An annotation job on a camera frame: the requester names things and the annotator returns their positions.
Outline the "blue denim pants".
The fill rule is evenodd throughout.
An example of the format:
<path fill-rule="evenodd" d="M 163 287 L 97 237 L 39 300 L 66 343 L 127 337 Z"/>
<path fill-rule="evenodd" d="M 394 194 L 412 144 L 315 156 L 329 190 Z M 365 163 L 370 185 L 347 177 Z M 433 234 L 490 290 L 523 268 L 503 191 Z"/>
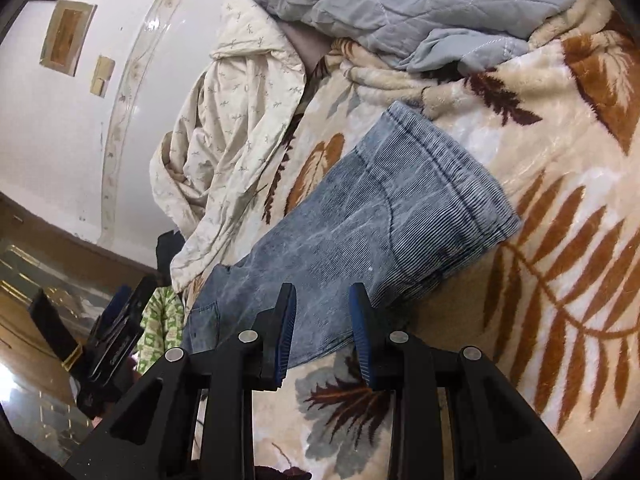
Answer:
<path fill-rule="evenodd" d="M 348 291 L 377 308 L 430 292 L 518 232 L 488 170 L 445 131 L 395 102 L 320 184 L 232 266 L 215 266 L 183 330 L 190 353 L 248 330 L 285 283 L 296 289 L 292 365 L 344 347 Z"/>

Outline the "green white patterned quilt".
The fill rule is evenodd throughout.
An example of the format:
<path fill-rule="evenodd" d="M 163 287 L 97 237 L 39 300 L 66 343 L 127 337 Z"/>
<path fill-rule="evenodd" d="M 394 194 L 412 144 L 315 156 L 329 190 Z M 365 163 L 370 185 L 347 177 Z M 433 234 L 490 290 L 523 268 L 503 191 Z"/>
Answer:
<path fill-rule="evenodd" d="M 144 375 L 171 348 L 180 347 L 184 325 L 184 305 L 171 286 L 159 287 L 142 313 L 143 333 L 134 359 L 136 371 Z"/>

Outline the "black garment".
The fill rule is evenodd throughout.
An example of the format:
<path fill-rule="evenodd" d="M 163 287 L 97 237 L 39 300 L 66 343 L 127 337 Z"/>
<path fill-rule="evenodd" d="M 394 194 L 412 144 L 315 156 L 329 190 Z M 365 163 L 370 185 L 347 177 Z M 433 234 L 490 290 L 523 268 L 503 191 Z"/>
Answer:
<path fill-rule="evenodd" d="M 171 261 L 180 252 L 183 245 L 184 237 L 176 230 L 167 231 L 157 237 L 155 247 L 156 267 L 158 273 L 162 274 L 166 280 L 170 275 Z"/>

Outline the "cream patterned duvet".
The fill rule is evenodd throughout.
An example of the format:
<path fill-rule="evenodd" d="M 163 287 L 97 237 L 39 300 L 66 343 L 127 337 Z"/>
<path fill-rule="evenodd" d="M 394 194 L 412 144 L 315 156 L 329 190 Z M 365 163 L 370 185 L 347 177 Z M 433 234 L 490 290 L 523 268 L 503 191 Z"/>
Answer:
<path fill-rule="evenodd" d="M 253 0 L 224 0 L 209 66 L 150 161 L 152 195 L 184 238 L 183 292 L 226 246 L 306 86 L 303 61 Z"/>

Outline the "grey quilted pillow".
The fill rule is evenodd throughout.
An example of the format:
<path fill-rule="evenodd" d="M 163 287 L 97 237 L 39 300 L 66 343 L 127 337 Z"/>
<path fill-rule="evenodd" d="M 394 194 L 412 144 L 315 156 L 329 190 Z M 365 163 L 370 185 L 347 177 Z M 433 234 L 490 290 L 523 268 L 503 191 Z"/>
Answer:
<path fill-rule="evenodd" d="M 254 0 L 269 14 L 350 38 L 396 70 L 484 72 L 528 52 L 530 35 L 576 0 Z"/>

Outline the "beige wall switch plate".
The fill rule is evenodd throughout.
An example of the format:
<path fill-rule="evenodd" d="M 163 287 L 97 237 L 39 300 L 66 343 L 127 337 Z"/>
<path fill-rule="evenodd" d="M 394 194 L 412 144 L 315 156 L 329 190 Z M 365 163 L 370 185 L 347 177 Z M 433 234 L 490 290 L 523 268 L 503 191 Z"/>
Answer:
<path fill-rule="evenodd" d="M 108 83 L 110 82 L 115 69 L 115 61 L 107 56 L 100 55 L 96 60 L 91 79 L 90 93 L 94 96 L 104 98 Z"/>

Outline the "framed wall picture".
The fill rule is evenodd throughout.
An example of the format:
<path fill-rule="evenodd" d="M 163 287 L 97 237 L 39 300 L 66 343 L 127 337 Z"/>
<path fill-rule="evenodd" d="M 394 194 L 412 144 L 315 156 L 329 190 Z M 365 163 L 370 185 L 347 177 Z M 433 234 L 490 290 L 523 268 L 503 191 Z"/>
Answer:
<path fill-rule="evenodd" d="M 44 37 L 40 65 L 73 77 L 96 5 L 58 0 Z"/>

